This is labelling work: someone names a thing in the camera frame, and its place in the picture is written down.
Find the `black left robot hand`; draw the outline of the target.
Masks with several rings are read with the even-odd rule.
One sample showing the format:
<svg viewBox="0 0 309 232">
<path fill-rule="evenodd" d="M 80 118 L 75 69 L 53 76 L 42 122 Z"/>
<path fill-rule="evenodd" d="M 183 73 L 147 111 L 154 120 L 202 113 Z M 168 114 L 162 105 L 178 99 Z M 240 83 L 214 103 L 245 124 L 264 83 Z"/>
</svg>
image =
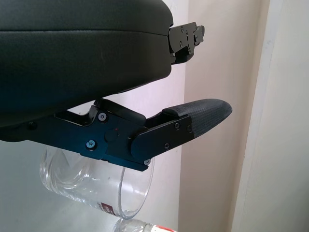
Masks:
<svg viewBox="0 0 309 232">
<path fill-rule="evenodd" d="M 107 96 L 168 77 L 204 33 L 196 23 L 174 26 L 161 0 L 1 1 L 1 140 L 145 171 L 224 121 L 231 105 L 204 99 L 146 118 Z"/>
</svg>

